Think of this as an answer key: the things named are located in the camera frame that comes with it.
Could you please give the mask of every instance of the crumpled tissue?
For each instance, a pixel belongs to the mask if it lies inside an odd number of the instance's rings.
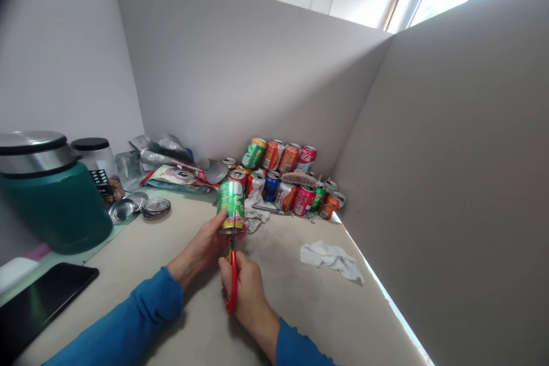
[[[301,246],[301,263],[316,267],[324,263],[330,269],[339,270],[346,279],[360,279],[364,284],[364,277],[356,266],[356,259],[349,256],[341,247],[326,244],[322,239]]]
[[[244,214],[248,219],[250,226],[248,233],[252,234],[257,230],[261,223],[269,221],[270,213],[265,210],[254,209],[252,206],[265,206],[265,202],[259,190],[253,190],[250,196],[244,201]]]

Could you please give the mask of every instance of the desk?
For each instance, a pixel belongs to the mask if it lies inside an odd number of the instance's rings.
[[[99,277],[16,364],[49,359],[167,264],[215,215],[207,202],[177,193],[166,197],[172,202],[170,216],[154,223],[139,216],[95,254],[86,265],[98,268]],[[326,267],[300,262],[301,245],[321,238],[357,259],[363,286]],[[424,365],[342,225],[271,215],[256,233],[238,241],[237,249],[259,263],[273,309],[338,364]],[[182,317],[151,350],[147,364],[242,366],[268,361],[239,323],[227,316],[221,277],[213,266],[185,291]]]

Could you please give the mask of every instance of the green thermos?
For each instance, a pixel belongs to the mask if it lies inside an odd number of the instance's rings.
[[[0,133],[0,190],[55,252],[85,252],[112,231],[90,172],[61,133]]]

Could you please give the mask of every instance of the blue soda can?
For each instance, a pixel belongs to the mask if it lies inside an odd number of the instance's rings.
[[[280,184],[280,173],[279,172],[269,172],[265,177],[265,190],[263,191],[263,200],[265,201],[275,201],[276,190],[279,188]]]

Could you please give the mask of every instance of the blue long-sleeve shirt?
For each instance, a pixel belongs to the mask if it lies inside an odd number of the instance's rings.
[[[133,366],[169,322],[181,316],[183,290],[165,267],[99,319],[45,366]],[[277,365],[333,365],[306,336],[280,319]]]

